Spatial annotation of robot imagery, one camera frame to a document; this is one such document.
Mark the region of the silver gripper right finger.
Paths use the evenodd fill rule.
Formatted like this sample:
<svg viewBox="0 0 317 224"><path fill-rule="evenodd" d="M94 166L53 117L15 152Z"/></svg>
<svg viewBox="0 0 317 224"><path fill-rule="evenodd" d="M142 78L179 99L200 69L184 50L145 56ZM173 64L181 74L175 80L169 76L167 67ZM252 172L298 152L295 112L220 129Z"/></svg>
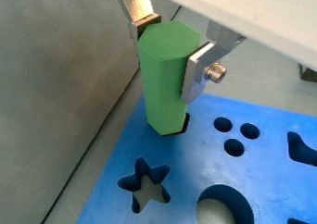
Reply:
<svg viewBox="0 0 317 224"><path fill-rule="evenodd" d="M207 81L219 83L223 80L225 68L220 60L245 39L213 21L208 22L205 37L208 41L192 51L187 59L180 92L180 99L187 105L204 91Z"/></svg>

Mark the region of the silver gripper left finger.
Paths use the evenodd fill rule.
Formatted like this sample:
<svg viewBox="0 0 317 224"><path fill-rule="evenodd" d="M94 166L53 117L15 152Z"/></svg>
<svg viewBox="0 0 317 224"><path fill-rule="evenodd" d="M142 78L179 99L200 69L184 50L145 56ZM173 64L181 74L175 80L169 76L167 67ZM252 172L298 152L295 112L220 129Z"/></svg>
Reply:
<svg viewBox="0 0 317 224"><path fill-rule="evenodd" d="M160 23L160 15L153 12L150 0L117 0L125 14L129 37L137 41L145 27Z"/></svg>

